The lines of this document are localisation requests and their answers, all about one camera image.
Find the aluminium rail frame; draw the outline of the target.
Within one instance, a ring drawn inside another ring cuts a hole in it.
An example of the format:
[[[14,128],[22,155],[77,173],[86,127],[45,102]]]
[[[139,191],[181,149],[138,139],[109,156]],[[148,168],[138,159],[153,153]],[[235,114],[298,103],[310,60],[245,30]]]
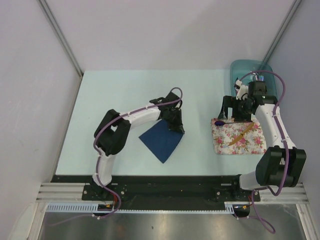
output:
[[[275,228],[269,233],[255,219],[236,219],[227,211],[119,211],[98,221],[90,216],[97,201],[82,200],[82,183],[44,183],[31,239],[39,240],[317,240],[304,186],[279,196],[260,191],[256,210]]]

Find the teal plastic bin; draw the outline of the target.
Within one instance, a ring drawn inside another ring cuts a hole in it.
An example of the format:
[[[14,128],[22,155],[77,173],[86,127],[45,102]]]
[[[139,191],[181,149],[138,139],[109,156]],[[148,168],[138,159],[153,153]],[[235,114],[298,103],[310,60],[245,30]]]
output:
[[[236,96],[236,90],[235,90],[235,82],[236,80],[240,80],[245,74],[249,72],[254,72],[257,70],[265,70],[272,72],[272,68],[262,61],[258,60],[250,60],[250,59],[238,59],[231,63],[230,65],[230,92],[233,97]],[[277,95],[277,88],[276,88],[276,82],[274,75],[266,72],[257,72],[251,75],[246,76],[242,83],[245,85],[249,85],[252,81],[257,81],[257,76],[263,75],[264,76],[264,82],[266,84],[267,93],[272,96]]]

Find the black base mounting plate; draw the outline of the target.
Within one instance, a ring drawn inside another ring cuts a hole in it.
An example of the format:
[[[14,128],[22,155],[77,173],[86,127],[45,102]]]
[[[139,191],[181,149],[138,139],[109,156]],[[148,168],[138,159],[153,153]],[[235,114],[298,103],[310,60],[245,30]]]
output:
[[[109,189],[119,200],[98,186],[90,176],[58,176],[53,183],[84,183],[82,200],[102,201],[98,211],[214,211],[224,209],[225,202],[259,202],[260,195],[243,190],[239,176],[113,176]]]

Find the gold knife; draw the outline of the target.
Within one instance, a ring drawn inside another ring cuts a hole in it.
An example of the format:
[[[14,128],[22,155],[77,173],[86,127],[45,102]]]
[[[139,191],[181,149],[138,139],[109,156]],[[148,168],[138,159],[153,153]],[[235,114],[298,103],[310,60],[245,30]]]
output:
[[[228,147],[229,146],[232,146],[234,144],[236,144],[237,142],[239,142],[246,133],[248,133],[252,128],[253,126],[255,125],[254,122],[252,122],[242,133],[240,133],[234,140],[232,140],[229,144],[228,144]]]

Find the purple spoon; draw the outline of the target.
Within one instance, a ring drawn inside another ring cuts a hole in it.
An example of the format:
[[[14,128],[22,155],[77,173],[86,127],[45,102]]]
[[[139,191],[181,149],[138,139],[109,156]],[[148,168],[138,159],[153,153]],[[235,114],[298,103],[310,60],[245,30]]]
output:
[[[214,122],[215,126],[221,127],[228,124],[239,124],[239,123],[251,123],[251,121],[232,121],[232,122],[225,122],[222,120],[217,120]]]

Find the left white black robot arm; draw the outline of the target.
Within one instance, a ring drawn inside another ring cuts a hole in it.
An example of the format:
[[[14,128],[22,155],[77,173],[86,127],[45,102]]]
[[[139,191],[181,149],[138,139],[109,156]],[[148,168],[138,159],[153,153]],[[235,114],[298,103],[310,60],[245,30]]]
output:
[[[161,162],[172,155],[185,130],[182,122],[182,95],[170,91],[166,97],[149,101],[141,108],[117,112],[107,111],[94,132],[93,148],[98,153],[95,172],[92,175],[96,185],[93,194],[100,200],[110,196],[112,170],[116,159],[127,142],[131,130],[149,122],[155,122],[150,129],[139,136],[142,143]]]

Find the floral cloth mat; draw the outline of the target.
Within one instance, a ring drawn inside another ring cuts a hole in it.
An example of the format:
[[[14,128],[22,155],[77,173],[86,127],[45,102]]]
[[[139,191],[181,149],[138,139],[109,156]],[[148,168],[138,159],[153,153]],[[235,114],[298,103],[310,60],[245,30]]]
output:
[[[233,118],[211,120],[214,152],[218,155],[262,155],[267,150],[263,130],[256,117],[236,122]]]

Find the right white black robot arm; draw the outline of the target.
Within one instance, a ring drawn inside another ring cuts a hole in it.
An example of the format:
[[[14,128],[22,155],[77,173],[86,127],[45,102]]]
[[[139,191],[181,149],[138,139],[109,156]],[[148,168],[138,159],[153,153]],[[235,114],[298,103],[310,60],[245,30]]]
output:
[[[298,149],[289,137],[280,114],[280,100],[269,95],[264,81],[251,81],[245,85],[236,80],[236,96],[223,97],[221,111],[213,125],[218,129],[238,123],[253,124],[255,117],[262,129],[266,151],[255,171],[241,174],[236,185],[230,188],[231,196],[242,201],[249,190],[271,189],[278,196],[283,188],[297,185],[307,154]]]

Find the dark blue paper napkin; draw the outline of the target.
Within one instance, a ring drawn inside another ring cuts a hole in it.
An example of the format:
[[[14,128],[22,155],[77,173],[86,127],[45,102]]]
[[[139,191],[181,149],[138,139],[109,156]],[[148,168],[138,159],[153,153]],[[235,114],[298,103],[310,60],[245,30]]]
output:
[[[141,134],[139,139],[164,164],[172,155],[183,136],[183,133],[169,130],[167,122],[160,120]]]

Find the iridescent fork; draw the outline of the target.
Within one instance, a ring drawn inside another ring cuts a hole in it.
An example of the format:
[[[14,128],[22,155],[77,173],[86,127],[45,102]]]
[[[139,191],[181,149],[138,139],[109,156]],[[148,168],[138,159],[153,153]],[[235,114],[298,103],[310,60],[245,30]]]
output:
[[[257,76],[257,81],[263,82],[264,81],[264,76],[263,75],[258,75]]]

